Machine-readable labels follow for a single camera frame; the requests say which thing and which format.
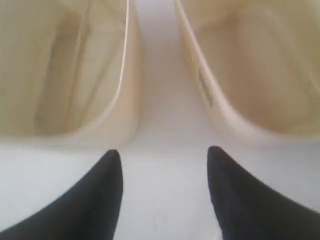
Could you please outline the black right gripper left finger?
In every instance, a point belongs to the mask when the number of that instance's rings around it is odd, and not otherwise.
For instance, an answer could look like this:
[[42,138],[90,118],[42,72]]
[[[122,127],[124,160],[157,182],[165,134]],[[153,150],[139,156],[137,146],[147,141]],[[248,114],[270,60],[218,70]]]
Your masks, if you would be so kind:
[[107,151],[73,187],[30,217],[1,231],[2,240],[112,240],[123,197],[117,150]]

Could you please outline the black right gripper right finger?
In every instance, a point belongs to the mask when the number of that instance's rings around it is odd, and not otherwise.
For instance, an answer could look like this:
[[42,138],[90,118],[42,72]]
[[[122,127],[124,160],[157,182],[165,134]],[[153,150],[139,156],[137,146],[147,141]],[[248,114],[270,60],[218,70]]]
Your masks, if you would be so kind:
[[318,240],[320,214],[251,175],[221,147],[207,152],[207,180],[224,240]]

